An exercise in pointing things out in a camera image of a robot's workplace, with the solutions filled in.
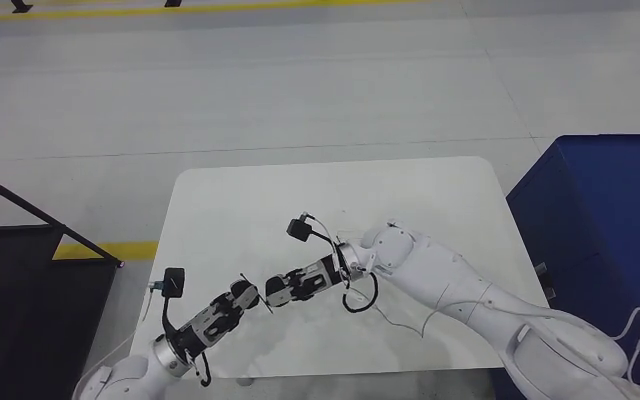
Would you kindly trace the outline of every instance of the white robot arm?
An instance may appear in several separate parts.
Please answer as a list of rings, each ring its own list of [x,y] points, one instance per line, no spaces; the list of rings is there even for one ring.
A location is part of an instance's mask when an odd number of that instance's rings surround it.
[[[306,301],[369,274],[377,285],[378,275],[482,336],[530,400],[640,399],[639,387],[622,379],[628,366],[622,349],[582,319],[523,301],[480,276],[461,255],[398,223],[371,230],[361,241],[336,245],[314,232],[306,218],[314,219],[305,213],[292,220],[289,235],[302,241],[311,234],[321,237],[331,243],[333,252],[269,279],[269,305]],[[216,298],[180,330],[158,337],[147,357],[130,356],[113,368],[102,367],[80,399],[161,399],[164,389],[193,366],[191,356],[217,343],[237,325],[245,309],[257,304],[255,286],[243,284],[240,289],[234,292],[232,286],[231,293]]]
[[[640,398],[638,386],[621,378],[627,358],[614,340],[578,317],[504,291],[430,237],[390,222],[349,246],[367,272],[482,336],[528,399]]]

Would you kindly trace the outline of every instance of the wire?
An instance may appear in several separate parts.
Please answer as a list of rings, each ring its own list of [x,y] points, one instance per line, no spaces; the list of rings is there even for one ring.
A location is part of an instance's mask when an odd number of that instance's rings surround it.
[[[130,341],[131,339],[133,339],[133,336],[136,334],[136,332],[138,331],[138,328],[140,327],[140,325],[147,319],[147,314],[149,313],[149,307],[151,306],[151,298],[153,297],[153,289],[149,289],[149,299],[147,300],[147,306],[145,307],[144,310],[144,314],[142,316],[142,319],[140,320],[140,322],[138,322],[138,324],[136,324],[135,329],[133,330],[133,332],[131,332],[131,334],[129,336],[127,336],[127,338],[125,340],[123,340],[119,345],[116,346],[115,349],[111,350],[109,352],[109,354],[107,354],[106,356],[102,357],[100,359],[100,361],[98,361],[97,363],[95,363],[91,368],[89,368],[87,370],[87,372],[85,372],[80,379],[78,379],[78,383],[76,383],[76,387],[73,389],[73,394],[71,395],[71,400],[75,400],[78,395],[78,388],[80,387],[80,383],[82,383],[83,380],[85,380],[87,378],[87,376],[89,376],[89,374],[93,373],[93,371],[99,367],[102,366],[102,363],[109,357],[111,357],[116,351],[120,350],[120,348],[122,346],[124,346],[128,341]]]
[[[631,315],[629,315],[629,319],[627,320],[627,325],[622,330],[622,333],[619,334],[618,336],[612,336],[611,339],[620,340],[623,337],[627,336],[627,333],[629,333],[629,329],[631,329],[631,325],[633,324],[633,320],[636,319],[636,315],[638,314],[638,312],[640,312],[640,307],[634,308],[633,311],[631,312]]]
[[[369,298],[367,297],[367,295],[365,295],[364,293],[362,293],[362,292],[361,292],[361,291],[359,291],[358,289],[351,288],[351,290],[353,290],[354,292],[358,293],[359,295],[361,295],[361,296],[362,296],[362,297],[364,297],[365,299],[369,300]],[[387,315],[386,315],[386,314],[385,314],[385,313],[380,309],[380,307],[378,307],[377,305],[375,305],[375,304],[374,304],[374,305],[372,306],[372,308],[373,308],[374,310],[376,310],[377,312],[379,312],[379,313],[380,313],[380,315],[382,315],[382,318],[384,318],[384,319],[389,323],[389,325],[393,325],[393,326],[397,326],[397,327],[401,327],[401,328],[409,329],[409,330],[411,330],[411,331],[413,331],[413,332],[417,333],[420,337],[422,337],[422,334],[421,334],[421,333],[420,333],[420,331],[419,331],[419,330],[417,330],[416,328],[414,328],[414,327],[412,327],[412,326],[409,326],[409,325],[405,325],[405,324],[401,324],[401,323],[398,323],[398,322],[393,322],[393,321],[391,321],[391,320],[389,319],[389,317],[387,317]]]
[[[209,370],[209,361],[207,360],[207,355],[202,352],[202,361],[204,361],[204,373],[207,375],[206,380],[201,380],[200,384],[203,387],[207,387],[211,384],[211,370]]]
[[[371,308],[371,306],[373,306],[373,304],[376,302],[376,300],[378,300],[378,292],[379,292],[378,291],[378,278],[374,274],[369,274],[369,276],[371,276],[371,279],[373,279],[373,297],[371,298],[371,300],[369,300],[369,303],[366,306],[361,307],[361,308],[351,308],[349,306],[349,304],[347,304],[347,293],[349,293],[349,289],[351,289],[351,283],[350,282],[349,282],[349,284],[347,286],[347,291],[342,295],[342,305],[351,314],[357,314],[359,312],[367,311],[369,308]]]

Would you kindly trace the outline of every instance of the blue container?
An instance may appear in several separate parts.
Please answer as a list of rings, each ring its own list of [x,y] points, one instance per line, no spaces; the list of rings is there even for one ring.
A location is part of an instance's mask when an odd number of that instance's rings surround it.
[[[549,305],[618,335],[640,305],[640,135],[556,139],[507,202],[533,265],[547,267]],[[637,322],[619,342],[628,357]],[[497,399],[524,398],[503,369],[492,377]]]

